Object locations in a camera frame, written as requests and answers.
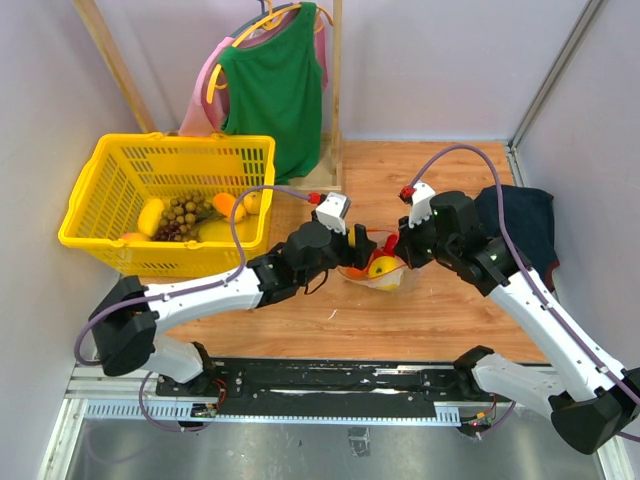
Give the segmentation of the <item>yellow lemon toy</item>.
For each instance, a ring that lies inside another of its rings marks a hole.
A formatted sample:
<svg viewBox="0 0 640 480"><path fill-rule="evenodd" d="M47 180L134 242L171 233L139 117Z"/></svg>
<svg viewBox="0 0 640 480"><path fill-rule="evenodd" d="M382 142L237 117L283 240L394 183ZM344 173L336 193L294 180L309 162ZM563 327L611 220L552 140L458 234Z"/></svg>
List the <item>yellow lemon toy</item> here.
<svg viewBox="0 0 640 480"><path fill-rule="evenodd" d="M373 260L367 271L368 286L382 291L393 291L401 283L403 269L394 257Z"/></svg>

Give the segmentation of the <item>red apple toy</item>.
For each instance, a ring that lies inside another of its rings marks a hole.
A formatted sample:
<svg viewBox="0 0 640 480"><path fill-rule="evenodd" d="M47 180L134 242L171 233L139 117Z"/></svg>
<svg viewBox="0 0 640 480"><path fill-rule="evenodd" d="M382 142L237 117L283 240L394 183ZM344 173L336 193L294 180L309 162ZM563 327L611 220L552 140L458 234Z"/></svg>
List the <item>red apple toy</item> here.
<svg viewBox="0 0 640 480"><path fill-rule="evenodd" d="M377 243L377 246L371 256L371 260L376 260L380 257L395 257L395 247L398 242L397 234L389 234L383 240Z"/></svg>

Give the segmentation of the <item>clear orange zip bag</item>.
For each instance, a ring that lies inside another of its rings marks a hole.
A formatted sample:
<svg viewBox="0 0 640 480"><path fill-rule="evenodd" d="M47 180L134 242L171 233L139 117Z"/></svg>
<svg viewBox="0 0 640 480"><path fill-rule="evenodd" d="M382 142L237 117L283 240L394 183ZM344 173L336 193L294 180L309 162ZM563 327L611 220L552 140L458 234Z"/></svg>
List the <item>clear orange zip bag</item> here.
<svg viewBox="0 0 640 480"><path fill-rule="evenodd" d="M376 243L376 248L364 269L355 267L339 267L342 277L355 284L379 291L405 292L417 282L420 272L412 270L394 252L398 241L396 230L374 228L368 231L370 240Z"/></svg>

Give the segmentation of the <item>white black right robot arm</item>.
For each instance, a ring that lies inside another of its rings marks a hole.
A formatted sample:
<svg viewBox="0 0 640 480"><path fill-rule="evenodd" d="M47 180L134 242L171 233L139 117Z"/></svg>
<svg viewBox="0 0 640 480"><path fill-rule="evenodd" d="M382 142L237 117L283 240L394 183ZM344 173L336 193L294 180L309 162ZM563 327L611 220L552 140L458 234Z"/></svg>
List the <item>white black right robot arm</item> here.
<svg viewBox="0 0 640 480"><path fill-rule="evenodd" d="M639 416L639 371L608 354L545 288L508 233L489 237L474 201L461 191L437 194L419 182L400 197L395 253L409 267L431 261L455 272L508 313L553 366L550 377L476 347L458 360L455 392L466 400L495 393L549 419L574 450L592 454Z"/></svg>

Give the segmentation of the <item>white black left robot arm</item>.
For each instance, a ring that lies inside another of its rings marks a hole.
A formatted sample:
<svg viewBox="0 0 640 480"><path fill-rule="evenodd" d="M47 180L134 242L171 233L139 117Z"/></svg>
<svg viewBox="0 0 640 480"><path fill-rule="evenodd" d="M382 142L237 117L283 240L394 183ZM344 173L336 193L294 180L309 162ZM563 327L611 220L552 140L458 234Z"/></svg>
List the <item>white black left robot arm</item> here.
<svg viewBox="0 0 640 480"><path fill-rule="evenodd" d="M171 378L192 395L203 395L213 386L215 370L206 349L167 337L165 331L200 317L254 310L298 292L308 294L310 283L332 269L365 268L376 247L363 225L339 233L312 218L239 271L158 285L124 277L88 322L97 363L109 377L142 369Z"/></svg>

